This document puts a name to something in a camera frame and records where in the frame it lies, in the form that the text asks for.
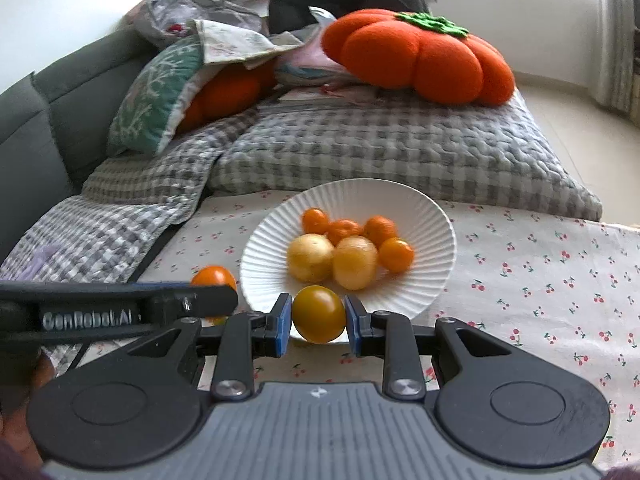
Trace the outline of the person's left hand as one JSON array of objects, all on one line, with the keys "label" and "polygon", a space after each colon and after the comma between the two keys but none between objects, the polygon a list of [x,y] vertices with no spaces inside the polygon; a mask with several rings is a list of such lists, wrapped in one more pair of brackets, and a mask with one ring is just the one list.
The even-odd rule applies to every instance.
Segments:
[{"label": "person's left hand", "polygon": [[42,459],[27,427],[26,408],[30,395],[50,382],[53,376],[51,361],[44,353],[40,353],[37,365],[30,372],[28,393],[21,407],[7,419],[1,419],[1,443],[20,456],[28,470],[35,472],[40,471]]}]

